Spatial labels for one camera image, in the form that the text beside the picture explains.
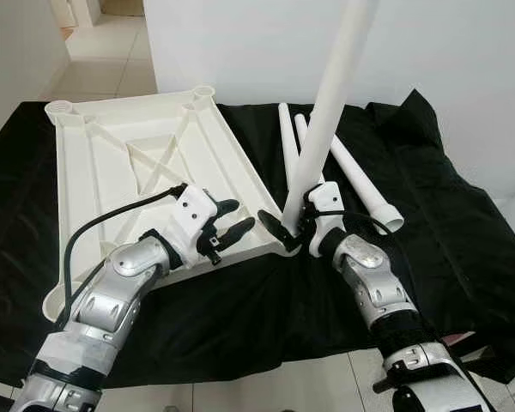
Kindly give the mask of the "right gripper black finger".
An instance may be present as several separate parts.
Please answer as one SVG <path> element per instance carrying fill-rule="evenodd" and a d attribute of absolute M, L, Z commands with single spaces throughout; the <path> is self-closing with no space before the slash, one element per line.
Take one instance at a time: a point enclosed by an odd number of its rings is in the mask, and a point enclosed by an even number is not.
<path fill-rule="evenodd" d="M 257 218 L 261 222 L 262 227 L 264 227 L 277 242 L 281 243 L 285 252 L 294 252 L 300 247 L 300 242 L 298 242 L 297 237 L 293 236 L 276 216 L 271 215 L 270 212 L 258 212 Z"/>

